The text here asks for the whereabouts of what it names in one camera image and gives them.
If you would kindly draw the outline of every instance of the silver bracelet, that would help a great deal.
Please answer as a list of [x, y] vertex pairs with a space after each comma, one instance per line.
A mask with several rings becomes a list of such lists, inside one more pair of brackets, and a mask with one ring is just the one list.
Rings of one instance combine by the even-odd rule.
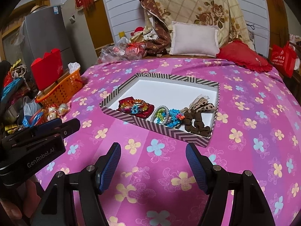
[[160, 121], [160, 124], [161, 125], [165, 125], [167, 124], [168, 122], [168, 118], [169, 118], [169, 109], [164, 106], [164, 105], [160, 105], [157, 109], [155, 109], [155, 111], [153, 112], [151, 118], [150, 118], [150, 121], [153, 122], [155, 119], [156, 119], [156, 115], [157, 113], [161, 110], [161, 109], [165, 109], [165, 113], [166, 113], [166, 116], [164, 117], [163, 121]]

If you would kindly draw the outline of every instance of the black and white striped pattern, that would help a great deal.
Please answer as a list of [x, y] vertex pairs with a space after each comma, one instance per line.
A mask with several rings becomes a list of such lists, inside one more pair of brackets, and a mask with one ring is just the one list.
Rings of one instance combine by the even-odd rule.
[[[154, 122], [150, 122], [141, 118], [137, 118], [134, 115], [128, 115], [117, 110], [110, 109], [105, 105], [110, 102], [115, 96], [117, 96], [123, 88], [129, 85], [133, 80], [137, 79], [138, 77], [153, 77], [153, 78], [162, 78], [162, 79], [170, 79], [170, 80], [177, 80], [183, 82], [191, 82], [196, 84], [202, 84], [206, 86], [211, 86], [217, 88], [217, 99], [215, 102], [216, 110], [214, 111], [214, 121], [212, 130], [210, 132], [209, 137], [201, 137], [199, 135], [195, 135], [192, 133], [187, 133], [178, 129], [170, 128], [164, 125], [159, 125]], [[219, 104], [219, 83], [208, 81], [200, 78], [193, 78], [190, 76], [177, 76], [177, 75], [168, 75], [168, 74], [158, 74], [158, 73], [136, 73], [126, 82], [124, 82], [121, 86], [115, 89], [106, 99], [104, 99], [99, 105], [103, 111], [103, 113], [118, 118], [120, 120], [132, 123], [136, 126], [143, 127], [145, 129], [154, 131], [156, 133], [160, 133], [166, 135], [168, 137], [172, 137], [178, 140], [182, 140], [187, 143], [194, 143], [195, 145], [199, 145], [202, 147], [206, 147], [209, 143], [209, 140], [212, 136], [213, 128], [215, 125], [216, 115], [218, 112], [218, 104]]]

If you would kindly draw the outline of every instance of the pillow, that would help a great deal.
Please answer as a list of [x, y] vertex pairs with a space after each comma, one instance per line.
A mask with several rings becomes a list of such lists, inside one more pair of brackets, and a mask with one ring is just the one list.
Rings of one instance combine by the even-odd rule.
[[222, 47], [216, 57], [232, 61], [239, 66], [255, 70], [258, 73], [269, 72], [273, 68], [265, 58], [258, 55], [240, 40], [234, 40]]
[[170, 55], [216, 57], [219, 53], [216, 26], [172, 22]]

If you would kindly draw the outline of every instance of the metal screw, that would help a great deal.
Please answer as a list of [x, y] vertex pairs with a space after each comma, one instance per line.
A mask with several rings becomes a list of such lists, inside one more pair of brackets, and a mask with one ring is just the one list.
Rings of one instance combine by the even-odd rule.
[[245, 174], [246, 174], [247, 176], [252, 176], [252, 172], [249, 171], [249, 170], [245, 170]]
[[215, 170], [215, 171], [220, 171], [222, 168], [221, 168], [221, 166], [219, 166], [219, 165], [214, 165], [213, 166], [213, 170]]
[[95, 166], [89, 165], [89, 166], [87, 166], [86, 169], [87, 169], [88, 172], [91, 172], [91, 171], [93, 171], [95, 169]]
[[63, 171], [58, 171], [58, 172], [55, 174], [55, 176], [56, 176], [56, 177], [61, 177], [61, 176], [63, 176], [63, 174], [65, 174]]

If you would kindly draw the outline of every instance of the refrigerator label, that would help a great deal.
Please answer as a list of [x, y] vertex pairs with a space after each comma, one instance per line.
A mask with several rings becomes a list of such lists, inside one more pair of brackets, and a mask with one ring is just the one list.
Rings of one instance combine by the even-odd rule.
[[53, 11], [55, 12], [55, 14], [58, 14], [58, 7], [57, 6], [53, 7]]

